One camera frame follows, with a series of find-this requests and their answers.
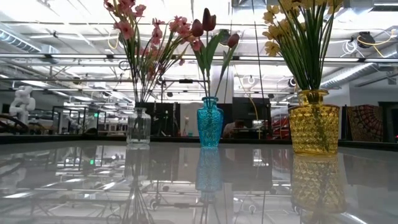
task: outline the vase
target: vase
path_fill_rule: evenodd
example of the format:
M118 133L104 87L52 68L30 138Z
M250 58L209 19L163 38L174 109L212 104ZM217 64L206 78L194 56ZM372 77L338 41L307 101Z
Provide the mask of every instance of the vase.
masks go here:
M314 217L345 212L337 156L294 155L292 203Z
M217 147L201 147L195 188L201 192L201 201L212 201L215 192L223 188L221 160Z
M299 106L289 109L293 150L296 154L337 154L340 108L324 105L325 90L298 93Z
M127 144L130 149L150 142L150 116L145 108L135 108L127 121Z
M217 97L203 97L198 109L198 132L203 147L217 147L223 129L223 110L217 108Z

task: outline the reflective surface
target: reflective surface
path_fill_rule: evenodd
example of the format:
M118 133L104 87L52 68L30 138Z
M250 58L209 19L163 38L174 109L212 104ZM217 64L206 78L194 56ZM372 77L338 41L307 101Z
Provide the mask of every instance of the reflective surface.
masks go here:
M397 223L398 153L124 142L2 145L0 223Z

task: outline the ceiling light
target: ceiling light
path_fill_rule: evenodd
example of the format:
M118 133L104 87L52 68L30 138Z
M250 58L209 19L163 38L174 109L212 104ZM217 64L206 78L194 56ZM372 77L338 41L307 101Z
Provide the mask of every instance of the ceiling light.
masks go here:
M55 93L55 94L58 94L58 95L60 95L60 96L69 97L69 95L64 94L64 93L61 93L61 92L59 92L59 91L54 91L54 93Z
M114 185L115 185L115 182L112 182L112 183L105 184L103 187L104 187L104 190L108 190L111 187L113 187Z
M44 82L39 82L39 81L21 81L26 84L34 85L34 86L39 86L39 87L48 87L50 85L44 83Z
M79 89L48 89L50 91L79 91Z
M73 54L53 54L51 55L53 58L106 58L106 55L98 55L98 54L88 54L88 55L73 55Z
M4 198L20 198L20 197L26 197L26 196L28 196L29 194L30 194L29 192L24 192L24 193L18 193L18 194L8 195L8 196L5 196Z
M85 96L74 96L75 99L82 100L82 101L92 101L90 97L85 97Z

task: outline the yellow glass vase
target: yellow glass vase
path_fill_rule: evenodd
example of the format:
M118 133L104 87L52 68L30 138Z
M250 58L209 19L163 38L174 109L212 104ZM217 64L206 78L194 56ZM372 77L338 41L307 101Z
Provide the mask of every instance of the yellow glass vase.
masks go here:
M309 214L343 213L346 201L337 156L294 155L292 197L295 206Z
M289 109L293 150L304 155L337 154L340 108L324 105L326 90L304 90L298 93L300 106Z

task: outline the ceiling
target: ceiling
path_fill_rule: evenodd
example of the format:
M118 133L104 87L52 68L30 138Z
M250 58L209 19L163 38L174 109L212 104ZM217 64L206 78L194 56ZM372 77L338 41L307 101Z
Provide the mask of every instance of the ceiling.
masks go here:
M339 12L341 15L335 19L327 57L341 57L342 60L338 59L335 63L327 63L323 71L324 76L343 67L358 65L356 62L344 63L344 58L378 57L374 48L357 48L355 46L356 41L352 45L347 44L351 37L356 39L361 31L369 31L377 43L390 39L389 42L378 46L379 50L395 44L396 38L392 30L396 26L395 18L398 16L398 12L395 11L396 5L394 5L397 4L396 2L398 1L375 1L375 5L369 8L370 11L367 10L362 14L353 14L348 7ZM234 77L232 79L234 96L246 96L244 91L248 91L251 97L261 97L261 94L257 94L255 91L260 91L262 84L265 92L275 93L275 100L280 101L289 97L286 92L295 91L288 86L292 74L283 62L273 62L265 57L264 43L267 39L261 33L267 30L267 27L261 18L266 5L261 0L253 1L253 3L254 7L252 8L251 1L243 0L137 0L137 4L147 6L145 17L140 21L142 24L140 33L144 37L150 36L153 29L151 25L153 17L162 21L169 21L173 16L179 15L187 17L188 21L192 21L196 18L201 19L203 9L208 7L212 14L217 15L218 25L212 34L217 33L220 29L231 29L232 33L238 33L241 36L235 54L241 56L241 58L245 56L253 57L252 60L235 60L231 63L229 75ZM387 11L385 4L391 6ZM48 60L39 58L0 58L2 60L0 62L0 73L3 75L9 78L59 79L63 81L47 82L47 84L55 89L85 89L79 94L73 91L59 91L67 95L64 95L65 99L68 99L69 96L84 95L94 100L104 100L101 97L101 92L90 91L90 89L103 88L106 90L118 89L118 94L115 94L117 96L111 96L127 102L134 101L132 92L123 91L132 90L131 83L115 82L115 80L127 80L129 77L129 73L119 67L122 59L95 59L82 58L81 56L82 54L123 54L123 48L116 42L117 32L113 29L113 20L101 1L8 1L0 9L0 30L2 29L12 32L27 43L36 46L40 49L39 53L75 55L72 58L58 58L56 63L54 61L49 63ZM176 54L182 52L184 48L185 46L181 45ZM260 56L264 57L264 61L261 62L261 74L256 60L257 48ZM225 47L219 46L216 54L222 55L223 50L225 50ZM0 53L26 54L27 52L5 41L0 41ZM193 55L190 48L186 52L188 58L189 55ZM12 69L23 74L11 72ZM65 80L77 77L95 81L82 82L78 85L65 82ZM195 61L187 60L184 65L169 69L164 77L166 80L184 78L199 80L201 75ZM3 88L8 88L11 84L10 82L1 83ZM204 95L201 84L197 82L191 84L168 83L167 89L178 93L174 94L173 97L164 94L163 99L168 101L200 101ZM160 93L154 93L149 98L149 101L155 100L160 100Z

